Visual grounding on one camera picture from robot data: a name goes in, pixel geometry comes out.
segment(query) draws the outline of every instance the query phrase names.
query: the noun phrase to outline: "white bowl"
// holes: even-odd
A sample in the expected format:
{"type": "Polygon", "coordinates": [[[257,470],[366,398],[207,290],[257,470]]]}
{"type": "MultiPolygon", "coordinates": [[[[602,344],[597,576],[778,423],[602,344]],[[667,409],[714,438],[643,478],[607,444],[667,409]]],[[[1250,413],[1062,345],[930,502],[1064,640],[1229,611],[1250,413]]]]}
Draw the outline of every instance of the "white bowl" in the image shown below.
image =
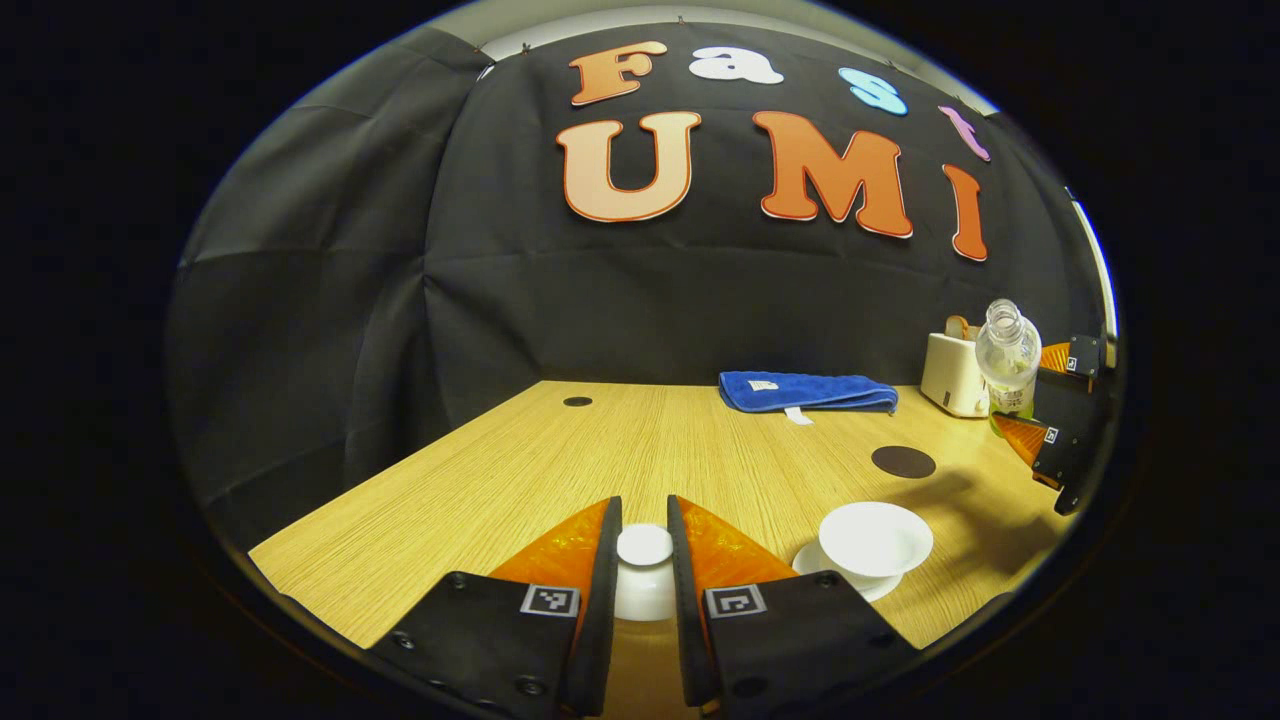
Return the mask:
{"type": "Polygon", "coordinates": [[[896,584],[924,562],[933,532],[915,512],[888,502],[854,502],[832,510],[818,528],[819,564],[858,589],[896,584]]]}
{"type": "Polygon", "coordinates": [[[618,589],[613,615],[622,620],[666,620],[676,615],[676,573],[671,533],[635,524],[618,534],[618,589]]]}

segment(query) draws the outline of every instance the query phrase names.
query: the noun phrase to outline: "table surface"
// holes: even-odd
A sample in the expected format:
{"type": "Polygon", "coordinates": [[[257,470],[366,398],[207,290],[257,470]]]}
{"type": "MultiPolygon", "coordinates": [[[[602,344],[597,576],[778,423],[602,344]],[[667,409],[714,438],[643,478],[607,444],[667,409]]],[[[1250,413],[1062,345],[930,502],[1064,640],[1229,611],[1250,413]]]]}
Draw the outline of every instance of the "table surface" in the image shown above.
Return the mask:
{"type": "MultiPolygon", "coordinates": [[[[622,497],[622,521],[666,524],[668,495],[719,515],[791,562],[823,516],[901,505],[933,530],[929,557],[873,603],[923,647],[1012,589],[1070,519],[984,419],[916,387],[886,413],[727,407],[716,387],[540,382],[257,546],[275,588],[370,647],[442,575],[488,574],[573,512],[622,497]],[[566,397],[586,396],[581,407],[566,397]],[[934,459],[923,479],[872,462],[883,446],[934,459]]],[[[696,717],[681,696],[675,620],[614,625],[605,717],[696,717]]]]}

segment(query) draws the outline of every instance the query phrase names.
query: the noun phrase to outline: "plastic bottle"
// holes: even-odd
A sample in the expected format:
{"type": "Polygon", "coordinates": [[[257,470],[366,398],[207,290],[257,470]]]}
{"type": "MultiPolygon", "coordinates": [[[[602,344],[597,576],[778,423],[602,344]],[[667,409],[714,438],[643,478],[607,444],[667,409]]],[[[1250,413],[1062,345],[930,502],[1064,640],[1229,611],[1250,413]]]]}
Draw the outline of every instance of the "plastic bottle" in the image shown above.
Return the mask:
{"type": "MultiPolygon", "coordinates": [[[[987,323],[974,343],[978,369],[987,379],[991,411],[1032,418],[1036,409],[1036,373],[1039,370],[1041,340],[1032,322],[1010,300],[987,307],[987,323]]],[[[1001,436],[992,418],[991,429],[1001,436]]]]}

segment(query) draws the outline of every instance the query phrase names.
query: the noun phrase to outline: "brown coaster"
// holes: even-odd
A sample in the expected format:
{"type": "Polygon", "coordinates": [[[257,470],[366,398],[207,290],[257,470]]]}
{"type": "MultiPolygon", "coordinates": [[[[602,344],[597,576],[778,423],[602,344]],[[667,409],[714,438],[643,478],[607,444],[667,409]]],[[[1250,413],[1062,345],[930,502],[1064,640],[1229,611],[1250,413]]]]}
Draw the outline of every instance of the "brown coaster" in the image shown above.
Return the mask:
{"type": "Polygon", "coordinates": [[[938,465],[932,457],[915,450],[891,445],[872,452],[872,462],[891,475],[900,478],[928,478],[938,465]]]}

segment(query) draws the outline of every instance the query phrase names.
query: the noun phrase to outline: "folded towel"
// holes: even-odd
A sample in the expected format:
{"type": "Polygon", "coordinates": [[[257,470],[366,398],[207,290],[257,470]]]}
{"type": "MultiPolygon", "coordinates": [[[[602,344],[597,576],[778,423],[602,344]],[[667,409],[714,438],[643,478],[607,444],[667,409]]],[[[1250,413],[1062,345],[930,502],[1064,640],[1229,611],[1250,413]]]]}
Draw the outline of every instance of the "folded towel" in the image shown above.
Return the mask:
{"type": "Polygon", "coordinates": [[[785,407],[849,407],[886,413],[897,409],[896,389],[863,375],[721,373],[719,389],[724,404],[742,413],[767,413],[785,407]]]}

